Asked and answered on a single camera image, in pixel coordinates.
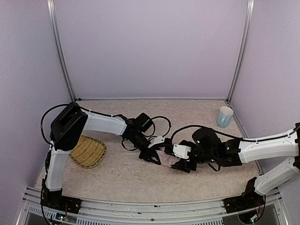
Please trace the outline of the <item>pink and black folding umbrella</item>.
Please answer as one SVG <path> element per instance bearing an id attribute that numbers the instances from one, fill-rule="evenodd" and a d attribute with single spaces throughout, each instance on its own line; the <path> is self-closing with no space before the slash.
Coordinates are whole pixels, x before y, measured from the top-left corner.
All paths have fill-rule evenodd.
<path id="1" fill-rule="evenodd" d="M 165 148 L 155 148 L 156 153 L 158 154 L 160 165 L 171 168 L 172 165 L 180 161 L 180 158 L 175 157 L 173 155 L 169 155 L 165 153 Z"/>

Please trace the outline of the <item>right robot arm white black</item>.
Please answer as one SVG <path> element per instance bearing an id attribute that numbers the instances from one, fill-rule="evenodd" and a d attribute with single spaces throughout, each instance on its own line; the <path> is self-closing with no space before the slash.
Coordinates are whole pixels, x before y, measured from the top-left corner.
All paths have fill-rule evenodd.
<path id="1" fill-rule="evenodd" d="M 193 142 L 181 142 L 172 148 L 178 161 L 171 168 L 190 172 L 198 164 L 219 168 L 241 166 L 260 159 L 286 157 L 286 159 L 269 172 L 249 180 L 242 194 L 243 197 L 266 195 L 277 186 L 289 181 L 300 173 L 300 125 L 278 135 L 262 138 L 243 139 L 230 136 L 222 142 L 216 131 L 209 127 L 197 125 L 192 134 Z"/>

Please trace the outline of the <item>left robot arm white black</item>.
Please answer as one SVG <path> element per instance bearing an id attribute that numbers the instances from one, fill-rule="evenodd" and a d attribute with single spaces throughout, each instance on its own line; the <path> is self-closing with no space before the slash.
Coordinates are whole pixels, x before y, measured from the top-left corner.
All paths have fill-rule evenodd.
<path id="1" fill-rule="evenodd" d="M 87 110 L 76 102 L 63 104 L 64 108 L 51 123 L 49 162 L 45 165 L 44 190 L 60 196 L 66 160 L 71 150 L 78 144 L 83 131 L 110 133 L 130 141 L 140 151 L 139 158 L 157 165 L 161 164 L 156 150 L 144 135 L 152 125 L 145 113 L 128 119 L 122 114 L 108 115 Z"/>

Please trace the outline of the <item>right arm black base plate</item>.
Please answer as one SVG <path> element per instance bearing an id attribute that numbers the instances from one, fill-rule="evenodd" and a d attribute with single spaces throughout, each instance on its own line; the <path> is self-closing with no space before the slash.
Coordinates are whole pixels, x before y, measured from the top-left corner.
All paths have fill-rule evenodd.
<path id="1" fill-rule="evenodd" d="M 223 202 L 226 213 L 234 213 L 264 205 L 265 199 L 263 195 L 259 195 L 253 191 L 249 193 L 244 192 L 239 196 L 226 198 Z"/>

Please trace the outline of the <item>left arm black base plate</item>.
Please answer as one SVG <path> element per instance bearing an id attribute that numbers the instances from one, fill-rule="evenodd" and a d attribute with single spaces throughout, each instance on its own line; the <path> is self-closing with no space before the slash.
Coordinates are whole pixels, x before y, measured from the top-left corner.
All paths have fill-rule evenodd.
<path id="1" fill-rule="evenodd" d="M 44 192 L 42 194 L 41 204 L 50 209 L 78 214 L 82 200 L 79 198 L 64 196 L 61 192 Z"/>

